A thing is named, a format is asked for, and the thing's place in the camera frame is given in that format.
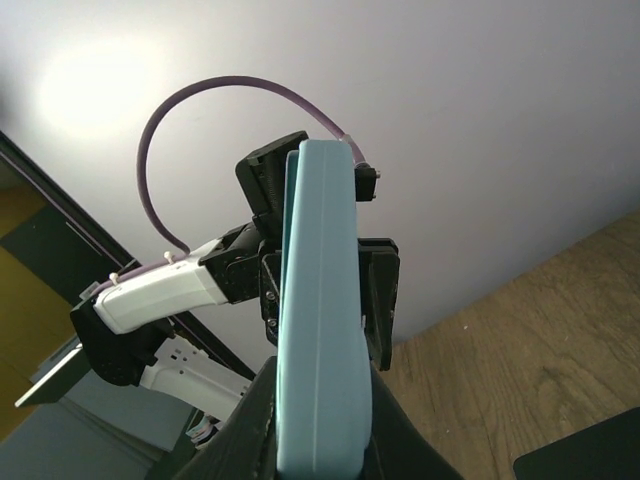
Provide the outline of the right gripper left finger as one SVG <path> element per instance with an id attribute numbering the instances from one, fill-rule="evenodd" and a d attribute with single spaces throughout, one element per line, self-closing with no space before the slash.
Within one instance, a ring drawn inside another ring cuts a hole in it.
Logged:
<path id="1" fill-rule="evenodd" d="M 270 357 L 210 443 L 177 474 L 179 480 L 277 479 L 276 358 Z"/>

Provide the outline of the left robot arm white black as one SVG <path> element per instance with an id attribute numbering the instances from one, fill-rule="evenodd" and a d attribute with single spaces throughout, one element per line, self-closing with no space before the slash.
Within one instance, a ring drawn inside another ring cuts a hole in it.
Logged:
<path id="1" fill-rule="evenodd" d="M 161 326 L 195 307 L 240 301 L 214 274 L 224 251 L 215 239 L 181 259 L 113 275 L 75 307 L 71 319 L 96 373 L 229 422 L 250 381 Z M 370 427 L 369 314 L 362 304 L 368 269 L 362 262 L 374 255 L 397 260 L 392 243 L 356 235 L 352 148 L 341 140 L 303 141 L 285 161 L 283 234 L 275 252 L 275 412 L 282 427 Z"/>

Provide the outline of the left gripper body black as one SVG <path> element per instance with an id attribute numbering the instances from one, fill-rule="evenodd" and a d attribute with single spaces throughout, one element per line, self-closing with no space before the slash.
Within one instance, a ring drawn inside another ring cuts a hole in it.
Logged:
<path id="1" fill-rule="evenodd" d="M 399 285 L 400 257 L 389 238 L 358 240 L 360 302 L 370 359 L 387 371 L 392 359 L 392 333 Z M 282 249 L 278 242 L 259 246 L 259 299 L 266 338 L 278 344 Z"/>

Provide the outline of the dark green phone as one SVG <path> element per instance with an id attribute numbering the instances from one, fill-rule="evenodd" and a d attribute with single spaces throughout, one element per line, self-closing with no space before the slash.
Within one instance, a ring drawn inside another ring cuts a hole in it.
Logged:
<path id="1" fill-rule="evenodd" d="M 517 458 L 518 479 L 637 479 L 639 409 L 578 431 Z"/>

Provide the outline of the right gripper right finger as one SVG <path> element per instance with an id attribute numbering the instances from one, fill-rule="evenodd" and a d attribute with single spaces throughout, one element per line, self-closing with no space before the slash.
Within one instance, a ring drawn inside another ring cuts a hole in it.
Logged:
<path id="1" fill-rule="evenodd" d="M 449 464 L 412 424 L 379 373 L 371 370 L 372 430 L 359 475 L 366 480 L 458 480 Z"/>

